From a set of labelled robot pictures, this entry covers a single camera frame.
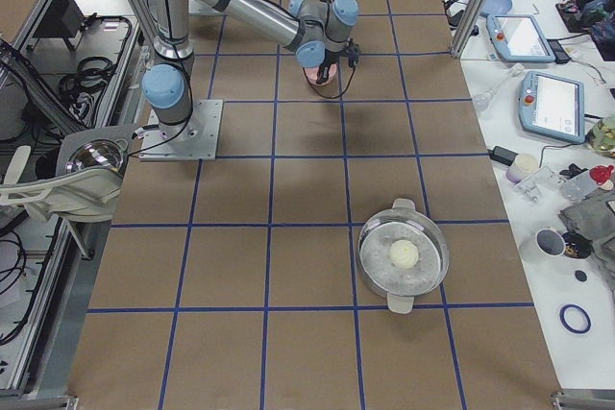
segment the tablet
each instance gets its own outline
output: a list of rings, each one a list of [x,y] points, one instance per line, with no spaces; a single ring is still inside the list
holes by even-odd
[[[487,32],[504,61],[553,62],[555,55],[531,15],[490,14]]]
[[[582,82],[530,71],[521,84],[519,119],[527,132],[581,144],[584,106]]]

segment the blue joint cap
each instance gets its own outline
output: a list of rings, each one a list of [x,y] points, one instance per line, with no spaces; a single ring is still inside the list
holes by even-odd
[[[288,1],[288,11],[293,16],[297,16],[299,14],[299,9],[304,4],[305,0],[289,0]]]
[[[157,64],[141,82],[147,101],[156,109],[173,108],[182,99],[185,85],[182,73],[168,64]]]
[[[306,42],[297,49],[295,57],[301,67],[319,66],[325,60],[325,43],[321,40]]]
[[[358,3],[356,0],[334,0],[333,13],[346,26],[355,26],[358,19]]]

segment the plastic chair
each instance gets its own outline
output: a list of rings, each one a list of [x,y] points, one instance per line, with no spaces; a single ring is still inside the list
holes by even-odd
[[[41,222],[58,215],[68,225],[82,255],[91,258],[75,223],[110,220],[122,177],[109,168],[88,167],[50,180],[17,183],[30,151],[30,146],[21,146],[13,155],[4,182],[0,184],[0,205],[21,206],[33,220]]]

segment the tablet screen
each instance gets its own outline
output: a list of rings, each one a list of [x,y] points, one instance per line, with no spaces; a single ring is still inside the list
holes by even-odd
[[[508,51],[513,57],[547,57],[534,23],[528,17],[498,16],[500,28],[506,37]]]
[[[533,125],[578,136],[577,86],[538,76]]]

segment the white table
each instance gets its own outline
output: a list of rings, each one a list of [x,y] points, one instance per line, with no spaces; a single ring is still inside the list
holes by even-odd
[[[554,4],[560,0],[512,0],[510,13],[533,13],[540,28],[548,38],[571,36]],[[497,60],[489,60],[495,52],[489,43],[484,19],[479,20],[480,35],[472,37],[462,55],[461,64],[470,93],[476,94],[490,87],[510,67]],[[615,87],[615,62],[604,62],[589,37],[564,41],[565,45],[580,50],[579,60],[598,66],[606,84],[597,84],[597,73],[576,62],[564,65],[528,64],[526,69],[542,70],[556,76],[582,81],[585,84],[585,112],[606,116],[615,112],[615,99],[608,91]],[[517,153],[540,157],[545,145],[563,145],[554,139],[525,133],[517,116],[517,93],[522,76],[503,84],[491,101],[489,109],[479,116],[480,127],[487,146],[503,146]],[[592,123],[587,123],[588,130]],[[612,163],[583,146],[564,150],[545,151],[544,165],[555,172],[570,163],[581,167]],[[494,172],[502,193],[504,206],[517,245],[530,238],[537,230],[551,227],[564,232],[566,229],[557,217],[560,209],[569,206],[558,191],[542,187],[543,199],[532,205],[513,190],[513,184],[504,175],[505,167],[493,163]],[[553,258],[540,263],[528,260],[521,254],[529,288],[540,318],[540,324],[553,360],[557,378],[564,389],[615,389],[615,304],[613,293],[603,281],[596,263],[590,260]],[[575,279],[575,270],[588,275],[586,282]],[[584,335],[573,334],[562,326],[559,310],[564,304],[574,303],[589,314],[592,326]]]

